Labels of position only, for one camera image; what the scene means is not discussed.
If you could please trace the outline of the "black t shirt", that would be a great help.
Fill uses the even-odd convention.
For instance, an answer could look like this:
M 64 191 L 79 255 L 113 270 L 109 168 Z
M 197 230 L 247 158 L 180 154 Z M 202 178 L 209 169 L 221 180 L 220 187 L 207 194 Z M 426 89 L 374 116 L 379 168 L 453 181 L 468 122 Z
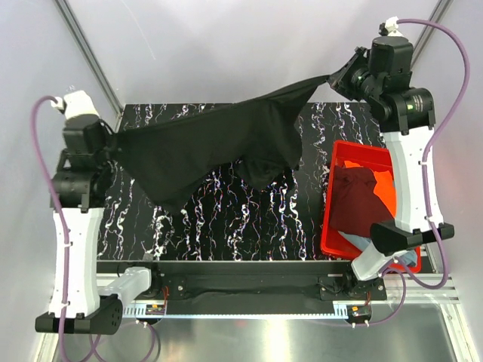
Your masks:
M 262 190 L 298 166 L 303 153 L 298 115 L 327 80 L 321 75 L 251 100 L 120 131 L 113 137 L 112 158 L 169 213 L 180 212 L 221 164 L 233 163 L 249 186 Z

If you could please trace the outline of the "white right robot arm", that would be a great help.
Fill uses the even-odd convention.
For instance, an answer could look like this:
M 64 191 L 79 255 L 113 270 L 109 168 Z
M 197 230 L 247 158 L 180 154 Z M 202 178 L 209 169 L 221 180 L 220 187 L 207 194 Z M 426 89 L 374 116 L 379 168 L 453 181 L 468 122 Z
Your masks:
M 414 46 L 399 32 L 401 22 L 391 17 L 381 23 L 371 48 L 356 48 L 328 79 L 338 94 L 369 105 L 389 150 L 396 191 L 394 220 L 371 226 L 371 244 L 343 279 L 344 293 L 352 299 L 363 297 L 369 281 L 405 252 L 454 236 L 438 205 L 432 163 L 432 146 L 443 127 L 435 123 L 431 93 L 410 86 Z

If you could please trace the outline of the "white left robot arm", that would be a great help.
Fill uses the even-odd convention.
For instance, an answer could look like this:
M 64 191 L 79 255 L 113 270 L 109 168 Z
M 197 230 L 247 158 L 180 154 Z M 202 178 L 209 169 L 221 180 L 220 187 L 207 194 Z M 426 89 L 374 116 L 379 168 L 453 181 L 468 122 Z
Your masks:
M 42 97 L 31 111 L 31 134 L 39 150 L 36 119 L 41 104 L 64 115 L 65 148 L 55 174 L 44 162 L 56 228 L 54 291 L 48 310 L 35 319 L 39 333 L 113 335 L 125 307 L 143 294 L 157 297 L 163 280 L 147 262 L 137 262 L 103 288 L 97 286 L 97 238 L 106 191 L 112 182 L 109 145 L 113 131 L 83 90 Z

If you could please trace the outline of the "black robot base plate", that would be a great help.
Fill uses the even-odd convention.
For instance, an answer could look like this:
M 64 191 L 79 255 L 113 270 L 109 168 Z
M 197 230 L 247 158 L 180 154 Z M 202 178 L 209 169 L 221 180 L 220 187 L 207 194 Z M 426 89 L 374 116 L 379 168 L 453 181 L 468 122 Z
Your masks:
M 357 281 L 344 261 L 157 262 L 144 299 L 191 303 L 371 301 L 386 298 L 383 281 Z

